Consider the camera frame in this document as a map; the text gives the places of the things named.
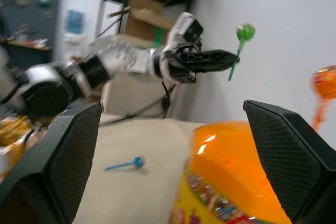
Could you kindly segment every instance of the black cable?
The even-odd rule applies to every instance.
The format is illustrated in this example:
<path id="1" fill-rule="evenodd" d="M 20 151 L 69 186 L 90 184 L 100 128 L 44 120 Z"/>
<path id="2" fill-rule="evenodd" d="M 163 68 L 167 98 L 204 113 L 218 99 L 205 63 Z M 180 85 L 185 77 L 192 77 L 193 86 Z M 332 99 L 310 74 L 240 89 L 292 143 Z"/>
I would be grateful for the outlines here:
<path id="1" fill-rule="evenodd" d="M 152 107 L 160 104 L 164 98 L 168 98 L 169 102 L 171 102 L 171 100 L 170 100 L 170 94 L 174 91 L 176 85 L 174 84 L 172 87 L 169 88 L 169 90 L 167 90 L 167 87 L 166 87 L 166 85 L 163 82 L 162 82 L 162 86 L 163 86 L 166 94 L 164 96 L 162 96 L 161 98 L 157 99 L 156 101 L 152 102 L 148 106 L 145 106 L 144 108 L 136 111 L 135 113 L 133 113 L 131 115 L 126 115 L 125 117 L 120 118 L 120 119 L 116 119 L 116 120 L 113 120 L 113 121 L 101 123 L 101 124 L 99 124 L 99 127 L 104 127 L 104 126 L 112 125 L 112 124 L 115 124 L 115 123 L 120 123 L 120 122 L 129 120 L 129 119 L 138 117 L 142 113 L 150 110 Z"/>
<path id="2" fill-rule="evenodd" d="M 108 30 L 110 30 L 112 28 L 112 26 L 114 26 L 120 20 L 121 20 L 121 18 L 118 18 L 117 20 L 115 20 L 111 25 L 108 26 L 108 28 L 106 28 L 104 31 L 102 31 L 100 34 L 98 34 L 97 38 L 103 36 Z"/>

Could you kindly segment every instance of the robotic arm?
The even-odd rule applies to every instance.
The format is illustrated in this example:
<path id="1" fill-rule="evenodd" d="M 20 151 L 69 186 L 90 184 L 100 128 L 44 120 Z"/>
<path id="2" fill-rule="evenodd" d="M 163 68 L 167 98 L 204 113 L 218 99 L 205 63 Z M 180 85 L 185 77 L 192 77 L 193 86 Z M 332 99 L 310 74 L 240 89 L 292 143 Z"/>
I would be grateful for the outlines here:
<path id="1" fill-rule="evenodd" d="M 222 50 L 197 51 L 195 45 L 202 33 L 203 27 L 195 17 L 183 13 L 161 52 L 151 49 L 139 53 L 128 42 L 116 40 L 82 62 L 36 65 L 25 72 L 11 66 L 8 55 L 1 49 L 0 101 L 32 120 L 54 117 L 71 102 L 88 97 L 115 73 L 139 72 L 139 61 L 142 73 L 154 80 L 196 83 L 197 73 L 222 71 L 237 60 L 237 56 Z"/>

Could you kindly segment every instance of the blue lollipop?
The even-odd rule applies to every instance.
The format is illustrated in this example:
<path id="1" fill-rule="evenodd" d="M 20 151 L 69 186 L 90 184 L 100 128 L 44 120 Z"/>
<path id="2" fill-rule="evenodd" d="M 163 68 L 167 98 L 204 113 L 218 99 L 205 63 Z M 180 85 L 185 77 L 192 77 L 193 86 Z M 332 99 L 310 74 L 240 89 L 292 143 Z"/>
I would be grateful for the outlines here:
<path id="1" fill-rule="evenodd" d="M 105 168 L 105 170 L 113 170 L 113 169 L 116 169 L 116 168 L 129 166 L 129 165 L 133 165 L 135 169 L 140 169 L 144 164 L 145 164 L 145 160 L 143 159 L 143 157 L 136 157 L 130 163 L 124 163 L 124 164 L 120 164 L 120 165 L 109 166 L 109 167 Z"/>

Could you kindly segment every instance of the pegboard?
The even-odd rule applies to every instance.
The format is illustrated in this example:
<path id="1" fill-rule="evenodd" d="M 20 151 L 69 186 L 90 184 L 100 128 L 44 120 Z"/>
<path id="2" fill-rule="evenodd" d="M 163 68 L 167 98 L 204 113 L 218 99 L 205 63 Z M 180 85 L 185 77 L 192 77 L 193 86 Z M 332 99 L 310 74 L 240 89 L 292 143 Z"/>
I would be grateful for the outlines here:
<path id="1" fill-rule="evenodd" d="M 40 1 L 41 0 L 3 0 L 2 5 L 2 0 L 0 0 L 0 11 L 6 19 L 10 36 L 14 36 L 20 28 L 25 29 L 30 27 L 29 31 L 26 32 L 28 39 L 36 40 L 48 38 L 47 45 L 53 47 L 57 34 L 59 0 L 50 0 L 50 6 L 43 6 Z M 52 50 L 49 51 L 48 54 L 48 60 L 44 59 L 44 62 L 51 61 Z"/>

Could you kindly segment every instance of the white wall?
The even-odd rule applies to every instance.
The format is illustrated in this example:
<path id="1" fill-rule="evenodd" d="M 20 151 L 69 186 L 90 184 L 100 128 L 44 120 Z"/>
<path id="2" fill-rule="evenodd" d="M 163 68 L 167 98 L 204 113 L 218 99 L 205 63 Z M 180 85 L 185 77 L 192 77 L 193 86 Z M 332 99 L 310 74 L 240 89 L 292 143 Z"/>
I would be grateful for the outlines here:
<path id="1" fill-rule="evenodd" d="M 59 23 L 58 23 L 58 41 L 55 52 L 55 60 L 64 59 L 65 51 L 65 27 L 66 27 L 66 18 L 67 10 L 75 9 L 85 13 L 85 27 L 83 36 L 85 37 L 86 45 L 93 42 L 96 35 L 96 26 L 98 21 L 98 12 L 101 4 L 101 0 L 61 0 L 60 12 L 59 12 Z M 120 5 L 113 2 L 106 3 L 106 8 L 103 16 L 103 25 L 102 29 L 106 28 L 109 24 L 106 15 L 112 12 L 119 10 Z"/>
<path id="2" fill-rule="evenodd" d="M 202 74 L 184 86 L 175 116 L 190 121 L 247 120 L 244 100 L 276 104 L 311 122 L 317 97 L 312 73 L 336 65 L 335 0 L 198 0 L 195 14 L 205 28 L 205 49 L 236 52 L 236 25 L 256 27 L 233 80 L 229 70 Z M 336 102 L 328 110 L 321 135 L 335 148 Z"/>

